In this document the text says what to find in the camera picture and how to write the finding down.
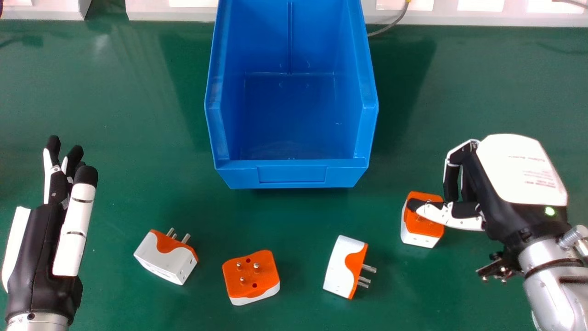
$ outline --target plug pin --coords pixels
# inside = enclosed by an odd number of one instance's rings
[[[368,266],[367,264],[363,264],[362,265],[362,269],[367,271],[367,272],[371,272],[371,273],[376,273],[377,269],[372,267],[372,266]]]
[[[372,283],[372,280],[371,279],[367,279],[367,278],[362,277],[362,276],[359,276],[359,281],[360,282],[364,282],[366,284],[371,284]]]

